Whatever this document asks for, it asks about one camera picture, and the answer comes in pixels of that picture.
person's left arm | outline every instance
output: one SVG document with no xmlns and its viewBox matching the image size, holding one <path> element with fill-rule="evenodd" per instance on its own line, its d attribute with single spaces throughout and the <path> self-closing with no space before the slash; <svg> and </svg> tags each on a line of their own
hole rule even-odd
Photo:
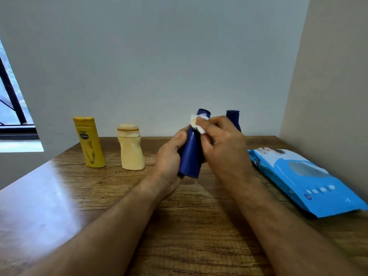
<svg viewBox="0 0 368 276">
<path fill-rule="evenodd" d="M 123 275 L 150 217 L 180 184 L 180 130 L 157 153 L 154 170 L 112 208 L 22 276 Z"/>
</svg>

white tissue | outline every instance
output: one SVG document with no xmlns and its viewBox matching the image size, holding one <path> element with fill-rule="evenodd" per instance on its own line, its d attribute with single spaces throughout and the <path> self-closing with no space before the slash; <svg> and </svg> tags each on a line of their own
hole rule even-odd
<svg viewBox="0 0 368 276">
<path fill-rule="evenodd" d="M 200 132 L 200 134 L 205 134 L 206 133 L 205 130 L 203 130 L 200 126 L 196 125 L 196 123 L 195 123 L 198 116 L 200 116 L 200 117 L 202 117 L 203 119 L 206 119 L 206 120 L 209 119 L 205 113 L 202 113 L 200 115 L 194 115 L 194 114 L 192 114 L 190 116 L 190 125 L 192 126 L 193 129 L 195 129 L 198 132 Z"/>
</svg>

wood grain surface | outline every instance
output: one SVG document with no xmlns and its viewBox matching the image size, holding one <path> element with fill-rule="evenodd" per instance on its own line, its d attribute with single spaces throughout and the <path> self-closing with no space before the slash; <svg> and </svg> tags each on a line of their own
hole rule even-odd
<svg viewBox="0 0 368 276">
<path fill-rule="evenodd" d="M 100 138 L 106 167 L 89 168 L 80 144 L 0 191 L 0 275 L 17 275 L 74 236 L 152 169 L 169 138 L 142 138 L 146 168 L 123 170 L 117 138 Z M 291 149 L 275 136 L 248 147 Z M 315 219 L 259 171 L 283 204 L 360 265 L 368 267 L 368 216 Z M 155 210 L 127 275 L 274 275 L 252 229 L 207 164 Z"/>
</svg>

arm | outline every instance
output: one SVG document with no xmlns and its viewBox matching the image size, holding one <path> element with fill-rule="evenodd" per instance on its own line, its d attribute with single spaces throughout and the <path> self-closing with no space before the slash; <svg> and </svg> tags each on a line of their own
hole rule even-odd
<svg viewBox="0 0 368 276">
<path fill-rule="evenodd" d="M 360 276 L 364 271 L 276 200 L 254 175 L 244 136 L 224 116 L 197 118 L 212 171 L 254 230 L 276 275 Z"/>
<path fill-rule="evenodd" d="M 154 209 L 179 186 L 177 150 L 186 141 L 183 131 L 159 149 L 152 173 L 102 216 L 21 275 L 123 275 Z"/>
</svg>

window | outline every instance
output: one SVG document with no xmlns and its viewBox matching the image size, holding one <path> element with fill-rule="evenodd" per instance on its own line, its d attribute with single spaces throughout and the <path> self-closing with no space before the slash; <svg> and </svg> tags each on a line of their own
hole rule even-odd
<svg viewBox="0 0 368 276">
<path fill-rule="evenodd" d="M 39 139 L 36 127 L 0 41 L 0 139 Z"/>
</svg>

